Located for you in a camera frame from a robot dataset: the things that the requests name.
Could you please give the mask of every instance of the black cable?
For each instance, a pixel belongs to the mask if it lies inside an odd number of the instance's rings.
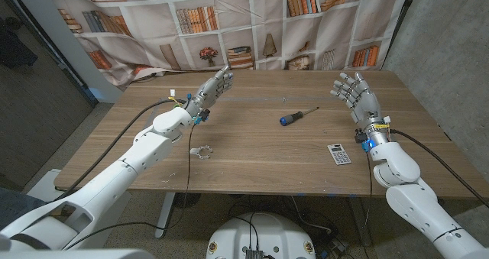
[[[236,218],[238,220],[242,220],[242,221],[247,222],[248,224],[250,224],[250,226],[254,229],[254,234],[257,236],[257,246],[258,246],[258,232],[257,232],[257,229],[254,227],[254,225],[251,224],[251,222],[249,222],[248,220],[245,220],[245,219],[243,219],[241,217],[233,216],[232,218]]]
[[[489,203],[486,202],[484,200],[484,198],[477,192],[475,191],[475,189],[472,188],[472,186],[470,186],[467,182],[465,182],[445,161],[442,160],[442,158],[440,158],[435,152],[431,151],[431,149],[429,149],[427,146],[425,146],[424,144],[420,143],[417,139],[409,136],[408,134],[406,133],[403,133],[401,131],[398,131],[396,129],[391,129],[390,130],[391,133],[394,133],[394,134],[399,134],[401,136],[404,136],[408,139],[410,139],[412,142],[414,142],[415,144],[418,144],[422,149],[424,149],[426,152],[430,153],[432,156],[434,156],[435,159],[437,159],[438,162],[440,162],[444,168],[446,168],[462,185],[464,185],[468,191],[470,191],[472,194],[474,194],[474,196],[479,199],[479,201],[481,201],[485,206],[487,206],[489,208]]]
[[[367,228],[368,215],[370,214],[370,207],[372,205],[372,168],[370,166],[370,158],[368,157],[368,152],[365,153],[365,155],[367,155],[368,173],[370,174],[370,196],[368,197],[368,210],[367,217],[365,217],[364,230]]]
[[[253,213],[251,213],[251,217],[250,217],[250,246],[251,246],[251,220],[253,219],[253,215],[256,213],[256,211],[253,211]],[[258,249],[258,235],[257,235],[257,251],[259,251]]]
[[[180,102],[180,103],[185,103],[185,101],[183,101],[181,99],[177,99],[177,101]],[[138,120],[139,117],[141,117],[147,110],[153,108],[154,106],[160,105],[160,104],[163,104],[163,103],[166,103],[166,102],[174,102],[174,101],[172,99],[165,99],[165,100],[160,101],[160,102],[155,102],[154,104],[149,105],[148,107],[144,108],[141,112],[139,112],[139,114],[137,114],[132,119],[132,121],[130,121],[128,123],[128,125],[125,126],[125,128],[121,131],[121,133],[119,133],[119,135],[114,139],[114,141],[107,147],[107,149],[105,149],[104,153],[102,153],[102,155],[100,155],[99,159],[97,159],[95,161],[95,163],[93,163],[92,166],[87,171],[85,171],[85,173],[80,178],[78,178],[78,180],[76,180],[75,183],[73,183],[66,190],[65,193],[61,194],[54,201],[57,201],[59,199],[62,199],[62,198],[65,198],[65,197],[71,195],[72,194],[72,191],[75,189],[75,187],[78,186],[82,182],[82,180],[85,179],[90,174],[90,172],[92,172],[92,170],[97,166],[97,164],[99,164],[102,161],[102,159],[109,153],[109,151],[114,147],[114,145],[122,137],[122,135],[131,127],[131,125],[133,125]]]
[[[186,189],[185,189],[185,195],[183,197],[183,209],[182,209],[182,213],[180,214],[180,217],[178,218],[178,220],[176,221],[175,224],[169,226],[169,227],[166,227],[166,228],[160,228],[159,226],[157,225],[153,225],[153,224],[150,224],[148,222],[126,222],[126,223],[121,223],[121,224],[116,224],[116,225],[110,225],[106,228],[101,228],[99,229],[98,231],[94,231],[92,233],[90,233],[89,235],[79,239],[78,241],[72,243],[71,245],[69,245],[68,247],[64,248],[64,250],[69,250],[71,249],[72,247],[74,247],[75,245],[79,244],[81,241],[84,241],[85,239],[87,239],[88,237],[91,237],[93,235],[96,235],[97,233],[100,233],[102,231],[105,231],[107,229],[110,229],[110,228],[117,228],[117,227],[120,227],[120,226],[124,226],[124,225],[149,225],[150,227],[152,228],[156,228],[156,229],[160,229],[160,230],[168,230],[170,228],[174,228],[176,225],[178,225],[178,223],[180,222],[180,220],[182,220],[182,217],[183,217],[183,213],[185,212],[185,209],[186,209],[186,194],[189,192],[189,182],[190,182],[190,141],[192,140],[192,132],[193,132],[193,128],[195,127],[196,125],[194,124],[192,126],[192,129],[190,129],[190,136],[189,136],[189,172],[187,174],[187,178],[186,178]]]

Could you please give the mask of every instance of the calculator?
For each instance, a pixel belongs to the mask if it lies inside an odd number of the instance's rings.
[[[336,165],[351,163],[350,157],[348,157],[341,144],[330,144],[328,145],[328,149]]]

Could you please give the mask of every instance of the table top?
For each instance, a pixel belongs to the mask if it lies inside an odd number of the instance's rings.
[[[170,89],[177,98],[194,93],[214,73],[182,73],[133,83],[86,139],[54,184],[66,189],[83,174],[144,107],[166,99]],[[191,156],[189,191],[195,193],[252,193],[324,196],[368,196],[366,153],[354,140],[356,124],[345,103],[329,95],[339,71],[234,71],[233,88],[210,108],[209,120],[194,128],[191,147],[209,145],[211,158]],[[443,133],[435,120],[392,72],[366,71],[368,81],[389,115],[391,127],[412,135],[435,151],[482,196],[489,185],[463,153]],[[282,126],[280,117],[319,106]],[[151,125],[156,115],[172,103],[147,111],[124,134],[80,187],[117,160],[134,136]],[[463,187],[431,155],[402,136],[401,147],[419,164],[422,178],[440,197],[469,198]],[[189,130],[183,131],[170,156],[141,174],[130,189],[183,192],[188,170]],[[337,166],[327,145],[342,144],[350,164]],[[373,194],[385,189],[375,178]]]

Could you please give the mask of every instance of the screwdriver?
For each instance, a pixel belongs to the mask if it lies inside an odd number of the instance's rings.
[[[283,125],[283,126],[290,125],[291,123],[295,122],[296,120],[302,118],[304,115],[307,115],[310,112],[315,111],[317,109],[319,109],[319,107],[316,107],[316,108],[307,110],[304,113],[302,113],[301,111],[299,111],[296,114],[286,115],[285,117],[280,118],[280,124]]]

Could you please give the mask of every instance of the robotic arm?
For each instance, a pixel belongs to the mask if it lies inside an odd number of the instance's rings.
[[[444,258],[476,258],[487,252],[439,204],[435,192],[421,179],[421,171],[397,142],[387,137],[390,118],[382,118],[377,97],[360,73],[340,73],[331,94],[343,100],[360,127],[358,142],[370,152],[376,181],[387,188],[389,206],[421,231]]]
[[[0,231],[10,239],[8,250],[62,250],[93,232],[97,221],[138,175],[170,154],[173,143],[182,137],[182,128],[207,119],[208,108],[232,87],[228,69],[225,66],[201,85],[183,107],[158,115],[150,127],[136,135],[126,153],[82,189],[23,215]],[[72,249],[82,246],[83,241]]]

